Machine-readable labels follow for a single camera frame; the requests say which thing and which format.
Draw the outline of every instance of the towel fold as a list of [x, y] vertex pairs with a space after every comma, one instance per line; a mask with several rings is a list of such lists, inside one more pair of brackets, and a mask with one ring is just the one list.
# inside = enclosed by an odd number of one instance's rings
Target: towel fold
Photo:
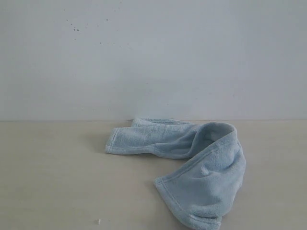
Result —
[[242, 185], [246, 164], [236, 128], [226, 123], [134, 119], [131, 127], [113, 130], [106, 152], [190, 158], [154, 184], [174, 216], [195, 230], [220, 228]]

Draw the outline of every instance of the wall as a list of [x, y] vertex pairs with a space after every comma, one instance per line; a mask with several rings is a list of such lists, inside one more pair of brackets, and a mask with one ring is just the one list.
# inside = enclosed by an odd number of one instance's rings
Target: wall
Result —
[[307, 118], [305, 0], [2, 0], [0, 120]]

